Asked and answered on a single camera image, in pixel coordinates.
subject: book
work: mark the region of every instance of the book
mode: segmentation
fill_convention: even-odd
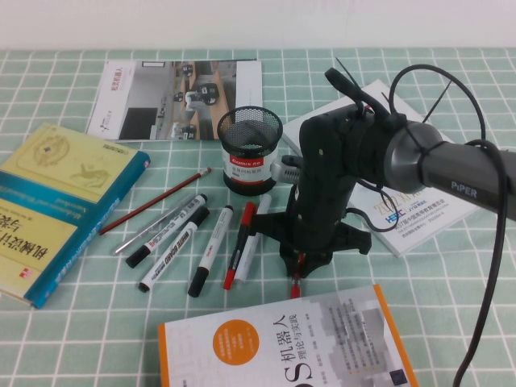
[[[167,322],[162,387],[416,387],[379,285]]]
[[[134,149],[39,127],[0,166],[0,291],[42,307],[149,163]]]
[[[218,139],[230,110],[262,106],[256,60],[108,60],[88,134],[103,139]]]
[[[389,104],[382,95],[389,95],[389,88],[381,81],[374,81],[363,90],[389,109]],[[299,147],[299,129],[302,123],[317,114],[353,103],[350,98],[341,98],[290,121],[284,125],[283,138],[299,156],[302,156]],[[397,111],[406,114],[407,119],[418,122],[423,120],[421,115],[397,95],[394,96],[394,103]],[[441,136],[443,140],[451,142],[445,135]],[[478,209],[469,202],[433,188],[425,188],[417,193],[400,193],[389,188],[384,188],[384,191],[393,199],[400,218],[395,230],[375,235],[396,256],[406,254]],[[383,203],[380,195],[361,185],[355,186],[348,206],[364,211],[376,227],[388,228],[396,222],[395,213]]]

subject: teal book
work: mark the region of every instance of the teal book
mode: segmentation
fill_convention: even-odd
[[[44,305],[149,156],[52,124],[0,166],[0,291]]]

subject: book spine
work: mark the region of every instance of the book spine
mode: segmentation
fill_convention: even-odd
[[[93,237],[102,228],[117,205],[131,190],[138,178],[147,168],[150,159],[146,153],[137,152],[119,178],[113,183],[106,195],[99,201],[97,211],[91,219],[81,227],[81,232],[73,235],[40,275],[35,284],[28,290],[25,298],[36,308],[41,308],[50,295],[56,290],[65,274],[73,267]]]

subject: orange circle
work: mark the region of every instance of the orange circle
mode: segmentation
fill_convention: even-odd
[[[244,320],[225,322],[213,337],[215,355],[229,365],[242,365],[251,361],[259,346],[258,332],[253,325]]]

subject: table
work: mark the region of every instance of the table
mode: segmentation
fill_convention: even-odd
[[[205,60],[257,57],[263,63],[264,107],[283,122],[335,100],[324,78],[338,56],[361,85],[376,79],[389,84],[409,64],[437,64],[472,88],[479,98],[488,138],[516,150],[516,49],[509,48],[344,48],[234,51],[84,51],[0,52],[0,161],[5,160],[41,123],[86,129],[106,59]],[[398,89],[425,114],[443,88],[430,74],[410,76]],[[465,97],[451,89],[432,123],[456,142],[480,136],[476,116]],[[158,386],[156,327],[159,323],[229,308],[284,300],[289,280],[278,243],[258,247],[249,281],[241,291],[224,293],[223,273],[236,237],[221,247],[201,297],[186,290],[220,209],[231,204],[239,218],[246,198],[223,185],[218,142],[147,142],[132,147],[148,152],[151,167],[115,211],[135,209],[164,189],[194,174],[214,171],[188,189],[106,236],[97,237],[42,310],[0,297],[0,386]],[[289,152],[280,143],[281,153]],[[149,294],[136,289],[152,259],[131,270],[125,256],[111,252],[124,238],[188,192],[209,198],[212,215],[192,243]],[[287,185],[271,192],[273,210],[282,210]],[[349,223],[360,226],[356,218]],[[371,252],[335,254],[333,262],[303,282],[305,294],[381,284],[421,386],[449,386],[472,334],[484,293],[493,246],[495,215],[479,210],[402,258],[373,238]],[[516,385],[516,225],[508,222],[501,265],[485,335],[466,385]]]

